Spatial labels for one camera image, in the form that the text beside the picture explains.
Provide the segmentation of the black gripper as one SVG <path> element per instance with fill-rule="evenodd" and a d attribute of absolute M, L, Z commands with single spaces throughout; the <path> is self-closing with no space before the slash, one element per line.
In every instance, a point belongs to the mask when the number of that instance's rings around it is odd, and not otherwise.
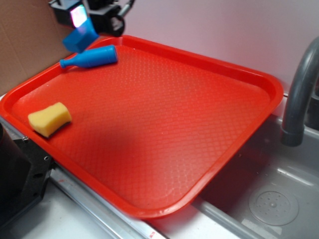
<path fill-rule="evenodd" d="M 125 30 L 125 16 L 134 6 L 129 0 L 120 6 L 118 0 L 87 0 L 87 11 L 97 34 L 122 35 Z M 88 15 L 81 0 L 51 0 L 49 6 L 59 24 L 77 28 Z"/>

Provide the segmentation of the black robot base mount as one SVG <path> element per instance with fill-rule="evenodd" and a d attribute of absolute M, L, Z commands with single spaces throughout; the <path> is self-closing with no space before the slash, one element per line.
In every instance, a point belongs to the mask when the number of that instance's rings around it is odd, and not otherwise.
<path fill-rule="evenodd" d="M 13 140 L 0 126 L 1 228 L 43 199 L 52 165 L 52 157 L 35 142 Z"/>

